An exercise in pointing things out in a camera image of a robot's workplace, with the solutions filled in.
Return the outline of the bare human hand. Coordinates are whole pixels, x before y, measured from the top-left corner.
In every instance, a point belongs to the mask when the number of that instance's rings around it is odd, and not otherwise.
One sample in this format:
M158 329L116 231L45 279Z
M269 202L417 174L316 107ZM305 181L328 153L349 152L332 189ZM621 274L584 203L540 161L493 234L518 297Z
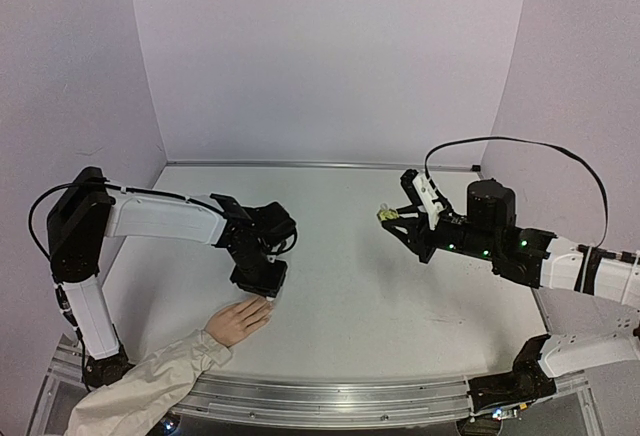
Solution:
M215 313L204 331L216 342L231 348L267 325L273 309L272 302L255 296Z

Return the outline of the beige sleeved forearm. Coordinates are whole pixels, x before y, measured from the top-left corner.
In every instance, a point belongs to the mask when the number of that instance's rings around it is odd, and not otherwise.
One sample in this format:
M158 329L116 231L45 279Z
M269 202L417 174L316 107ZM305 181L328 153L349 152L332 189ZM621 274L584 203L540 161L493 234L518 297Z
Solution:
M71 411L67 435L145 435L232 352L203 330L158 350L113 384L100 387Z

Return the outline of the yellow nail polish bottle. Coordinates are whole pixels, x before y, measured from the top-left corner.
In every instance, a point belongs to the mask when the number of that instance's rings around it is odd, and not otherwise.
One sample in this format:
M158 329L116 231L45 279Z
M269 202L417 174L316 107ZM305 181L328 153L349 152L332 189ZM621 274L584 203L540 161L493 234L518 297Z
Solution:
M393 221L400 217L398 211L391 208L388 204L382 203L376 214L376 217L380 223L385 221Z

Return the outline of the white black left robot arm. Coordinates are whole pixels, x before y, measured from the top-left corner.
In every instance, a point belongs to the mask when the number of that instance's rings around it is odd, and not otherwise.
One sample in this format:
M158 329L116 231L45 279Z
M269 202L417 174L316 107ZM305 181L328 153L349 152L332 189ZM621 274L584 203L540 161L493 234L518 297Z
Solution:
M36 209L54 194L60 197L46 218L47 240L33 241L49 263L59 310L79 342L87 390L107 385L123 393L135 382L99 281L105 239L173 239L224 250L234 263L231 282L268 300L280 292L288 269L282 257L298 240L296 222L278 202L247 207L228 195L124 186L93 166L41 194L29 210L29 226Z

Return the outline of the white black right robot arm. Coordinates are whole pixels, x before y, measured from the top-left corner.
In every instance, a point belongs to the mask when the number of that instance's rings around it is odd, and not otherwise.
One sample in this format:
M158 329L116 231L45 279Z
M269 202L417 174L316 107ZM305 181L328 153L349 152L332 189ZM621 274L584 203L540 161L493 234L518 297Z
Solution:
M516 225L516 196L494 179L470 183L466 212L457 213L433 180L416 170L401 177L410 203L382 206L383 229L423 264L438 250L486 261L492 272L531 289L572 290L639 307L639 256L572 242ZM527 340L508 372L468 382L471 413L501 420L555 395L557 378L639 358L639 326L623 320L604 335L543 334Z

